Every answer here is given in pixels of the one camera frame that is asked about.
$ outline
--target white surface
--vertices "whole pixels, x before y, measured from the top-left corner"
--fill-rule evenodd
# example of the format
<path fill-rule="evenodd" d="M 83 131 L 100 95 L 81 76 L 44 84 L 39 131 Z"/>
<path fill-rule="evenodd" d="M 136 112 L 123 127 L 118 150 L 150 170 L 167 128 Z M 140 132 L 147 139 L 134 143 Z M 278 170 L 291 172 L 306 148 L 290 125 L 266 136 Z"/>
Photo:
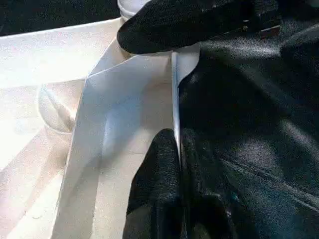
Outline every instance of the white surface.
<path fill-rule="evenodd" d="M 0 238 L 50 237 L 69 145 L 44 125 L 37 88 L 49 83 L 45 87 L 74 117 L 81 79 L 97 64 L 121 21 L 0 38 Z"/>
<path fill-rule="evenodd" d="M 50 225 L 62 183 L 63 171 L 49 182 L 30 210 L 7 236 L 7 239 L 49 239 Z"/>
<path fill-rule="evenodd" d="M 0 88 L 85 78 L 121 19 L 0 37 Z"/>
<path fill-rule="evenodd" d="M 121 205 L 126 203 L 131 177 L 142 157 L 132 157 L 132 167 L 127 168 L 130 172 L 126 171 L 127 176 L 124 176 L 121 170 L 126 167 L 127 160 L 120 154 L 143 155 L 160 129 L 172 128 L 170 58 L 134 56 L 128 59 L 123 56 L 117 59 L 121 60 L 108 61 L 107 57 L 102 57 L 97 67 L 104 65 L 105 70 L 93 74 L 85 83 L 59 196 L 53 239 L 87 239 L 92 227 L 94 235 L 104 238 L 121 235 L 119 227 L 122 227 L 113 223 L 119 218 L 123 220 L 126 208 L 119 208 L 121 214 L 116 216 L 103 205 L 111 198 L 121 198 Z M 112 182 L 99 184 L 103 181 L 99 168 L 101 159 L 104 166 L 107 161 L 111 163 L 107 171 L 118 175 L 114 182 L 119 184 L 123 179 L 123 189 L 119 189 L 118 194 L 109 191 L 109 198 L 104 197 L 103 188 Z M 114 217 L 112 224 L 105 222 L 105 217 Z M 114 227 L 115 231 L 105 230 L 103 225 Z"/>

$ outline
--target black fabric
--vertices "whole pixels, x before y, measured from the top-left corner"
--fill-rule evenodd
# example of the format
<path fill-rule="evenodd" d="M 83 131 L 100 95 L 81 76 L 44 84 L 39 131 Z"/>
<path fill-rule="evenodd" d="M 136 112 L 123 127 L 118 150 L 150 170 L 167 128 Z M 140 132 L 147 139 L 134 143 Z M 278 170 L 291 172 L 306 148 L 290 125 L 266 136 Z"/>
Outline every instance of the black fabric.
<path fill-rule="evenodd" d="M 278 25 L 277 10 L 274 0 L 152 0 L 120 28 L 117 38 L 131 53 L 168 51 L 231 31 Z"/>
<path fill-rule="evenodd" d="M 116 0 L 1 0 L 0 36 L 120 16 Z"/>
<path fill-rule="evenodd" d="M 198 65 L 179 86 L 184 157 L 205 165 L 190 167 L 204 185 L 200 194 L 235 192 L 245 209 L 239 218 L 248 218 L 258 235 L 251 238 L 319 238 L 318 113 L 307 95 L 294 98 L 298 86 L 286 78 L 299 56 L 281 57 L 282 36 L 229 41 L 204 43 Z M 312 61 L 313 54 L 303 56 Z M 313 85 L 312 76 L 299 80 Z"/>
<path fill-rule="evenodd" d="M 131 185 L 124 239 L 178 239 L 182 227 L 180 166 L 174 133 L 153 139 Z"/>

